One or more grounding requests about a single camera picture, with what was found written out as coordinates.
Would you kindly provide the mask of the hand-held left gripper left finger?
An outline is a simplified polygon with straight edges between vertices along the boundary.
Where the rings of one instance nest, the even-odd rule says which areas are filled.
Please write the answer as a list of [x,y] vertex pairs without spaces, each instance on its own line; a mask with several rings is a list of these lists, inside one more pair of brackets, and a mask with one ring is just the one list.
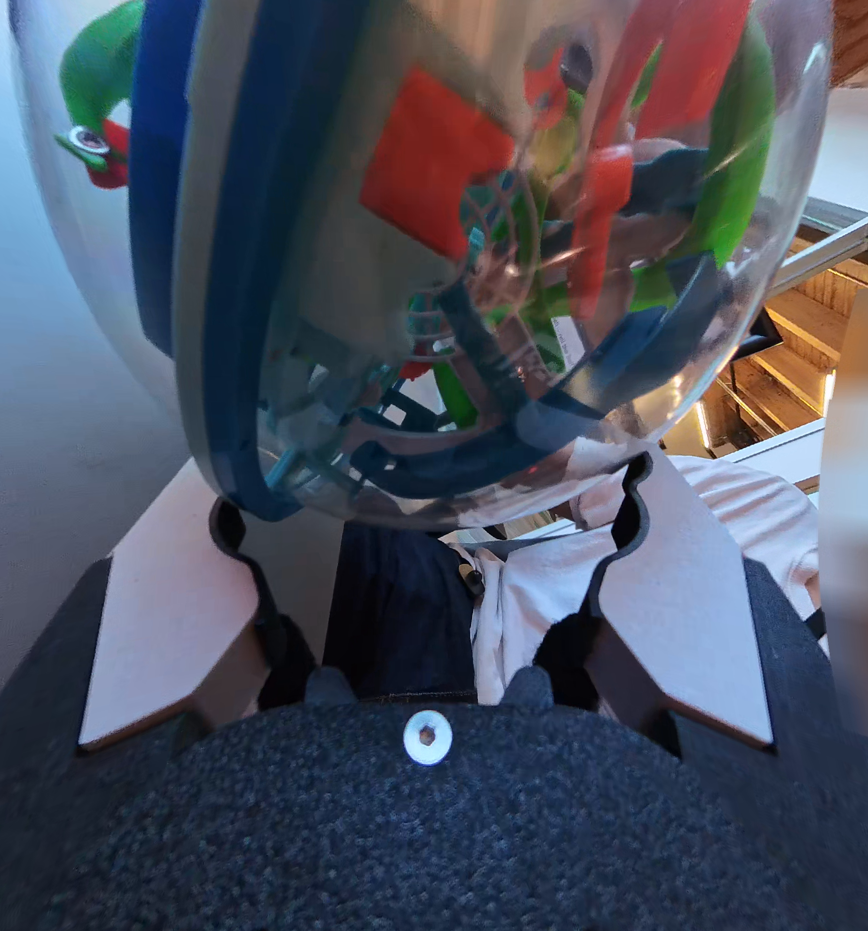
[[189,460],[113,550],[79,730],[100,751],[181,714],[254,714],[268,675],[251,568],[215,543],[217,497]]

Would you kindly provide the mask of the clear plastic maze ball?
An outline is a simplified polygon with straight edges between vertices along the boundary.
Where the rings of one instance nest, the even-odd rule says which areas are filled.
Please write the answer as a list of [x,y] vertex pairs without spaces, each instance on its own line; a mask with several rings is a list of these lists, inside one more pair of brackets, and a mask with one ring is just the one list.
[[555,505],[748,339],[831,2],[8,2],[72,279],[216,495],[419,529]]

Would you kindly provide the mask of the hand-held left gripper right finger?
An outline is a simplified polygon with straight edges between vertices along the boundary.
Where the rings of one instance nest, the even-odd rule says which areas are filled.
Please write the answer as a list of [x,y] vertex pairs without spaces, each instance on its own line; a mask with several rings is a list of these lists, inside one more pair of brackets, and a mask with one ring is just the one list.
[[586,672],[614,720],[641,733],[666,713],[746,746],[774,742],[742,553],[659,448],[629,462],[584,617]]

